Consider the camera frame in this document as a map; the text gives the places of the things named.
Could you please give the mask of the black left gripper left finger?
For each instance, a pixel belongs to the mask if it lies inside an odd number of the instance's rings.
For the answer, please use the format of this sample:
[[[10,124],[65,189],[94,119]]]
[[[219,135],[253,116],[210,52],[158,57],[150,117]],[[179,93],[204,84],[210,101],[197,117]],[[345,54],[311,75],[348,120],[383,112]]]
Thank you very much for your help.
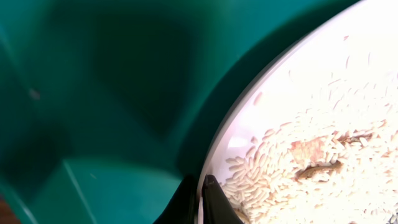
[[[197,181],[188,175],[184,177],[164,211],[154,224],[194,224]]]

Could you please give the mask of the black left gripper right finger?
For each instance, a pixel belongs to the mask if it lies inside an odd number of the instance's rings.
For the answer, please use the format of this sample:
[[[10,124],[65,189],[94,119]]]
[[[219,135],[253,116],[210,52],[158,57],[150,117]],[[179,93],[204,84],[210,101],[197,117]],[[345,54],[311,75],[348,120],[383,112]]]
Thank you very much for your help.
[[[215,176],[206,175],[201,196],[203,198],[204,224],[243,224],[223,193]]]

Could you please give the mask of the pink plate with food scraps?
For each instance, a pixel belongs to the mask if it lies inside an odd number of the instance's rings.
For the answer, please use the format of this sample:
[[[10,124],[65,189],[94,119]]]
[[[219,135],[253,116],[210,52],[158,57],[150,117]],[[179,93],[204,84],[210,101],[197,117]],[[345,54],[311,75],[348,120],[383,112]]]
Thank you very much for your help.
[[[215,137],[216,177],[243,223],[397,222],[397,2],[360,1],[295,44]]]

